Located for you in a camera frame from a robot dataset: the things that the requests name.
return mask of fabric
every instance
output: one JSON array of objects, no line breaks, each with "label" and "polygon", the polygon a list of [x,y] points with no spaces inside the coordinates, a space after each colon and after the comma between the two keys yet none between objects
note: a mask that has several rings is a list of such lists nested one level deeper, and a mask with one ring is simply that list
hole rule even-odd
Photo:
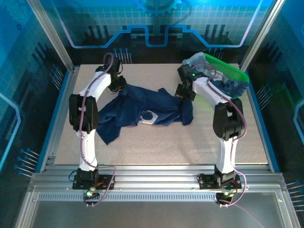
[{"label": "fabric", "polygon": [[138,123],[169,125],[182,122],[188,125],[193,120],[191,101],[170,95],[164,88],[156,91],[127,85],[118,96],[99,111],[97,133],[108,145],[119,137],[124,126]]},{"label": "fabric", "polygon": [[[200,64],[200,63],[208,63],[208,61],[205,58],[205,55],[203,52],[199,52],[194,54],[192,57],[185,59],[182,61],[182,65],[188,64],[190,67]],[[208,77],[214,78],[214,70],[210,69],[208,66],[200,65],[197,66],[194,71],[196,73],[203,73]],[[243,81],[237,81],[237,80],[230,80],[228,79],[222,72],[217,71],[216,78],[211,79],[210,82],[216,86],[221,92],[225,93],[226,95],[236,98],[241,96],[247,86],[247,82]]]}]

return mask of glass panel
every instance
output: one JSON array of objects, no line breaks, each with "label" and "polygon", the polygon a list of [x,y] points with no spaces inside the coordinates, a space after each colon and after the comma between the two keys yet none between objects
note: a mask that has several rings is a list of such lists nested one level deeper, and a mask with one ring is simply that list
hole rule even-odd
[{"label": "glass panel", "polygon": [[272,0],[41,2],[76,65],[100,63],[108,51],[121,55],[123,63],[130,59],[180,63],[199,51],[240,63],[272,4]]},{"label": "glass panel", "polygon": [[0,20],[0,221],[13,227],[66,69],[26,1],[0,1]]},{"label": "glass panel", "polygon": [[303,12],[301,1],[286,1],[248,67],[258,100],[268,99],[259,106],[279,167],[294,180],[304,173]]}]

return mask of white patch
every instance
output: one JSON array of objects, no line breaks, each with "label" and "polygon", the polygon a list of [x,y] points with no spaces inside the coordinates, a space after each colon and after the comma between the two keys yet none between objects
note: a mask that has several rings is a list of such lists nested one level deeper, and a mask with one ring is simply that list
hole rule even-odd
[{"label": "white patch", "polygon": [[145,119],[143,119],[143,116],[141,115],[141,119],[142,120],[140,120],[139,122],[140,123],[144,123],[144,124],[154,124],[154,122],[157,120],[157,118],[158,118],[158,115],[156,114],[156,113],[154,113],[154,112],[152,112],[152,111],[147,111],[147,112],[149,112],[149,113],[151,113],[152,114],[152,119],[150,119],[150,120],[145,120]]}]

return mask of green plastic container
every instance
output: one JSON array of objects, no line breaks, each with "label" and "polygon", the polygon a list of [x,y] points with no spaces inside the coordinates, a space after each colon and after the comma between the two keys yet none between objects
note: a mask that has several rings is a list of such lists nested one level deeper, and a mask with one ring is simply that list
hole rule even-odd
[{"label": "green plastic container", "polygon": [[228,63],[225,63],[225,62],[219,60],[218,58],[215,58],[206,53],[204,53],[204,54],[205,54],[206,60],[211,65],[213,65],[216,70],[218,70],[218,71],[222,72],[224,75],[226,75],[226,77],[228,79],[235,79],[237,81],[243,81],[243,82],[249,83],[249,77],[245,72],[243,72],[239,69],[236,69],[234,66],[232,66]]}]

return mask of beige table surface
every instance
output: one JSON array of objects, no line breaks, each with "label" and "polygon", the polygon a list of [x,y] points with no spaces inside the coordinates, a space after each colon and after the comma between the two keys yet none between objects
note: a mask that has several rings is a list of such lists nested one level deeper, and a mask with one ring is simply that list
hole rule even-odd
[{"label": "beige table surface", "polygon": [[[81,65],[74,93],[83,90],[99,65]],[[180,64],[124,65],[122,75],[127,83],[158,90],[164,87],[174,95],[180,78]],[[97,101],[102,109],[115,95],[104,91]],[[266,163],[265,150],[257,129],[247,93],[241,98],[248,123],[246,137],[237,145],[237,163]],[[215,164],[219,139],[213,132],[213,110],[199,95],[193,102],[194,119],[188,126],[172,123],[156,126],[139,123],[136,127],[123,127],[120,137],[108,146],[96,133],[95,153],[99,164]],[[55,164],[78,164],[80,147],[76,132],[69,124],[68,115],[62,132]]]}]

